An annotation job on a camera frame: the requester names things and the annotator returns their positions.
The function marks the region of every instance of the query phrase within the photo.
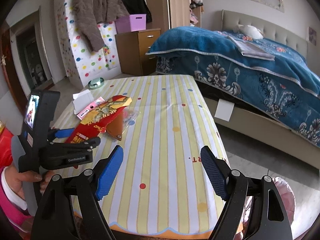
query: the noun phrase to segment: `polka dot wallpaper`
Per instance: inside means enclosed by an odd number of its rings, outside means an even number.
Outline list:
[[[108,71],[120,67],[114,22],[97,24],[105,42],[98,52],[90,49],[86,38],[79,32],[72,0],[59,1],[56,24],[62,59],[69,78],[80,79],[85,86],[96,77],[108,79]]]

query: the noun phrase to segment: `brown leather piece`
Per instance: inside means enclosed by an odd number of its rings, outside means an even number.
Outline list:
[[[107,125],[106,132],[117,139],[122,140],[123,113],[120,113],[111,123]]]

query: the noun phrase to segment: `blue blanket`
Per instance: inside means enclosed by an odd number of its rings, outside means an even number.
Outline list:
[[[275,61],[244,57],[227,38],[252,42]],[[269,40],[195,27],[167,31],[152,45],[157,72],[188,74],[262,110],[320,147],[320,79],[304,57]]]

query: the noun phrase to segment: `gray folded blanket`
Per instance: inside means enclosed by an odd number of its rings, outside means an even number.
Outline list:
[[[275,56],[267,53],[263,49],[259,48],[257,45],[247,42],[247,41],[236,41],[234,38],[228,36],[228,39],[231,40],[238,48],[242,56],[259,58],[264,60],[274,61]]]

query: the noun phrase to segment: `striped tablecloth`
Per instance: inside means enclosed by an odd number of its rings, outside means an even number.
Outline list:
[[[121,142],[101,134],[93,163],[60,170],[64,177],[93,168],[119,144],[124,160],[108,196],[100,206],[112,229],[175,239],[208,238],[224,202],[217,197],[202,167],[200,149],[208,145],[227,160],[213,118],[191,76],[168,75],[106,81],[93,97],[132,98],[139,111]],[[71,103],[55,127],[76,127],[80,120]],[[79,204],[74,209],[80,214]]]

